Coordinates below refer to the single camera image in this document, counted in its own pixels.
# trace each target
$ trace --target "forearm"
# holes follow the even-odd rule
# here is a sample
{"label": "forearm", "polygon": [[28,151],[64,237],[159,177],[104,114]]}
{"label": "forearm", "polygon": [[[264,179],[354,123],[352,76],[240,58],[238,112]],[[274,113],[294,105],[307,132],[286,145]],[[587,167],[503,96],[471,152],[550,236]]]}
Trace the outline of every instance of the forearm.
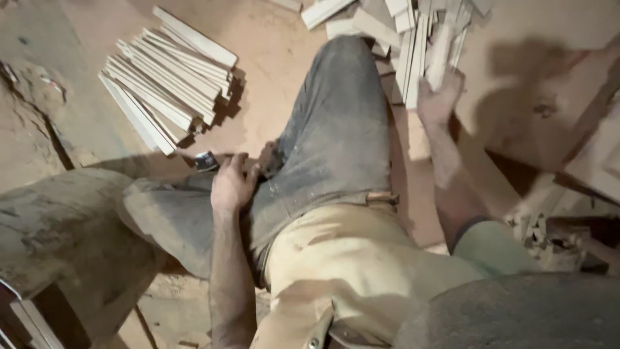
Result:
{"label": "forearm", "polygon": [[249,348],[256,332],[254,282],[239,233],[239,212],[213,213],[212,346]]}
{"label": "forearm", "polygon": [[488,216],[482,199],[469,184],[463,159],[448,128],[427,128],[435,174],[435,205],[448,250],[452,252],[459,231],[473,218]]}

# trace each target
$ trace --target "hand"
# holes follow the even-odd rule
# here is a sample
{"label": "hand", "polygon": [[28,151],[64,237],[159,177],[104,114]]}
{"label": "hand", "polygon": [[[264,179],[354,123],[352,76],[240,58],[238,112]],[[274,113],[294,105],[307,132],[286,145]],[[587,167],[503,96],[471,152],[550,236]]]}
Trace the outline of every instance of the hand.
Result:
{"label": "hand", "polygon": [[426,79],[420,80],[418,116],[427,130],[448,127],[452,110],[463,92],[465,76],[458,70],[447,69],[441,88],[433,92]]}
{"label": "hand", "polygon": [[242,171],[246,159],[247,153],[239,153],[222,163],[211,189],[214,212],[238,211],[252,199],[260,165],[254,165],[246,176]]}

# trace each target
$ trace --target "sleeve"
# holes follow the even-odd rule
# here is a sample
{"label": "sleeve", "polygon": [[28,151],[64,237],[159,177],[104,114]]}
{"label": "sleeve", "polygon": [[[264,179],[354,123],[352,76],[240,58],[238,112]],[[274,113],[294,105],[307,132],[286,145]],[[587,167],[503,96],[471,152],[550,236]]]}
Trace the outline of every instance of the sleeve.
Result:
{"label": "sleeve", "polygon": [[453,255],[472,263],[488,277],[542,271],[512,229],[494,220],[467,224]]}

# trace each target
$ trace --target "wooden plank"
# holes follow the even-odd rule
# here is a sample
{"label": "wooden plank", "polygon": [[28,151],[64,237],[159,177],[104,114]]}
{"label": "wooden plank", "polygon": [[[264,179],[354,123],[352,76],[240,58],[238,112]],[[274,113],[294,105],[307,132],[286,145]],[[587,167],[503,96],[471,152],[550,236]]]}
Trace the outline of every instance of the wooden plank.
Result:
{"label": "wooden plank", "polygon": [[106,78],[103,74],[98,74],[99,79],[104,84],[105,88],[108,90],[110,95],[114,98],[120,109],[125,113],[127,119],[131,122],[133,128],[137,131],[140,138],[144,141],[146,146],[150,150],[155,150],[158,148],[157,142],[150,132],[147,131],[147,128],[142,124],[139,120],[138,115],[134,114],[133,111],[126,104],[125,99],[123,99],[120,93],[114,87],[116,84],[112,82],[110,79]]}
{"label": "wooden plank", "polygon": [[285,9],[291,10],[293,12],[301,12],[301,8],[303,3],[301,0],[268,0],[271,3],[282,6]]}
{"label": "wooden plank", "polygon": [[409,82],[408,69],[412,59],[414,46],[414,31],[405,32],[402,37],[401,55],[396,66],[396,81],[392,90],[392,104],[399,104],[405,101],[407,94],[406,84]]}
{"label": "wooden plank", "polygon": [[377,41],[374,43],[371,52],[379,57],[386,58],[389,53],[389,44]]}
{"label": "wooden plank", "polygon": [[30,341],[26,342],[26,338],[22,338],[26,344],[34,349],[51,349],[50,344],[43,336],[41,330],[37,327],[36,323],[30,318],[28,313],[19,301],[15,301],[10,304],[11,310],[15,316],[19,319],[19,322],[24,326],[24,329],[31,336]]}
{"label": "wooden plank", "polygon": [[394,21],[396,22],[396,32],[398,34],[402,34],[415,27],[415,22],[410,20],[409,11],[398,14]]}
{"label": "wooden plank", "polygon": [[607,160],[603,163],[603,168],[620,180],[620,143],[611,151]]}
{"label": "wooden plank", "polygon": [[448,9],[446,11],[446,18],[443,25],[440,28],[438,38],[433,44],[432,63],[428,67],[427,77],[428,82],[433,91],[437,91],[441,88],[443,82],[443,75],[448,66],[448,58],[450,54],[450,48],[452,46],[454,27],[456,25],[456,18],[461,8],[461,0],[448,0]]}
{"label": "wooden plank", "polygon": [[604,164],[618,145],[620,103],[602,121],[590,141],[564,168],[564,172],[585,186],[620,203],[620,179]]}
{"label": "wooden plank", "polygon": [[208,79],[204,79],[201,76],[196,76],[190,68],[150,43],[136,41],[135,46],[147,53],[161,66],[165,67],[179,78],[186,81],[189,85],[193,86],[200,94],[204,95],[208,99],[214,101],[221,93],[221,89],[217,84],[209,81]]}
{"label": "wooden plank", "polygon": [[387,9],[392,17],[395,17],[403,12],[406,12],[409,7],[408,0],[385,0]]}
{"label": "wooden plank", "polygon": [[148,104],[161,111],[166,117],[172,120],[180,128],[189,130],[192,124],[192,118],[185,112],[182,107],[175,105],[170,100],[159,96],[144,85],[133,81],[125,72],[118,70],[117,66],[106,65],[106,73],[113,81],[120,83],[124,90],[131,91],[135,96],[140,97]]}
{"label": "wooden plank", "polygon": [[361,0],[361,8],[386,27],[396,31],[394,17],[390,15],[388,5],[382,0]]}
{"label": "wooden plank", "polygon": [[205,104],[200,100],[200,96],[192,94],[191,91],[182,87],[183,82],[178,80],[172,74],[168,74],[164,71],[158,71],[156,67],[152,66],[146,60],[139,56],[133,56],[131,58],[132,64],[137,66],[144,74],[147,74],[150,78],[157,81],[163,88],[171,93],[177,99],[191,107],[194,111],[198,112],[203,118],[205,115],[211,115],[213,110],[213,102]]}
{"label": "wooden plank", "polygon": [[222,81],[229,81],[228,76],[230,72],[228,70],[213,64],[206,56],[186,47],[180,46],[178,43],[172,41],[172,39],[167,39],[167,37],[164,37],[164,34],[162,33],[144,29],[143,37],[141,39],[151,45],[165,50],[186,65],[188,65],[188,62],[191,62],[191,65],[200,66],[205,70],[212,72],[213,79],[217,78],[218,80],[221,79]]}
{"label": "wooden plank", "polygon": [[359,35],[361,30],[353,26],[352,18],[333,19],[325,23],[325,31],[327,39],[332,40],[339,35]]}
{"label": "wooden plank", "polygon": [[463,44],[465,43],[465,35],[467,35],[467,28],[454,39],[452,49],[450,50],[449,63],[450,66],[456,68],[459,65],[459,59],[461,58],[461,51],[463,50]]}
{"label": "wooden plank", "polygon": [[104,82],[114,100],[121,107],[127,118],[134,125],[140,137],[147,143],[151,150],[159,148],[165,155],[174,152],[176,146],[174,142],[167,139],[157,127],[148,120],[148,114],[136,99],[123,90],[119,85],[100,74],[99,78]]}
{"label": "wooden plank", "polygon": [[376,40],[395,47],[401,46],[401,38],[398,33],[369,15],[364,9],[358,9],[353,16],[353,26]]}
{"label": "wooden plank", "polygon": [[424,76],[424,58],[430,17],[420,11],[418,22],[417,30],[415,31],[415,47],[411,71],[409,73],[409,85],[407,86],[407,99],[405,100],[405,107],[407,109],[417,108],[418,105],[418,86],[420,85],[420,78]]}
{"label": "wooden plank", "polygon": [[158,16],[166,26],[176,30],[179,34],[192,43],[198,51],[207,57],[211,57],[215,61],[222,63],[227,67],[234,67],[237,63],[237,56],[229,50],[222,47],[215,41],[205,37],[203,34],[183,23],[178,18],[161,9],[159,6],[153,8],[153,14]]}
{"label": "wooden plank", "polygon": [[38,332],[41,334],[50,349],[65,349],[65,346],[60,342],[60,340],[58,340],[58,337],[54,331],[52,331],[50,326],[47,324],[47,321],[45,321],[31,300],[24,299],[23,301],[13,304],[11,305],[13,310],[16,310],[19,307],[24,310],[25,315],[28,319],[30,319],[30,321],[32,321],[32,324],[37,328]]}
{"label": "wooden plank", "polygon": [[315,2],[314,5],[301,13],[301,18],[304,20],[308,30],[311,30],[353,1],[355,0],[322,0]]}
{"label": "wooden plank", "polygon": [[123,92],[123,97],[127,99],[128,104],[130,106],[135,106],[136,110],[140,112],[140,115],[143,116],[143,120],[148,122],[154,129],[158,132],[159,136],[171,147],[170,149],[162,150],[164,154],[170,155],[177,148],[177,143],[179,140],[176,140],[174,137],[166,132],[166,128],[162,127],[162,124],[157,121],[157,119],[150,113],[145,104],[140,103],[134,96],[126,91]]}

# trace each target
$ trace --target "jeans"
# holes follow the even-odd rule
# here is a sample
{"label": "jeans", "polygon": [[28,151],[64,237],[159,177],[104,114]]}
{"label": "jeans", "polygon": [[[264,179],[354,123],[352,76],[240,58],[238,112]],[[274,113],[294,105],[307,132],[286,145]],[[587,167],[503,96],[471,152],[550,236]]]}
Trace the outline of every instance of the jeans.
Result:
{"label": "jeans", "polygon": [[[368,193],[391,190],[386,108],[364,41],[342,36],[319,50],[279,138],[283,166],[259,182],[241,214],[257,282],[269,243],[292,221],[317,207],[365,204]],[[213,177],[139,179],[125,191],[119,212],[136,233],[201,278],[210,275]]]}

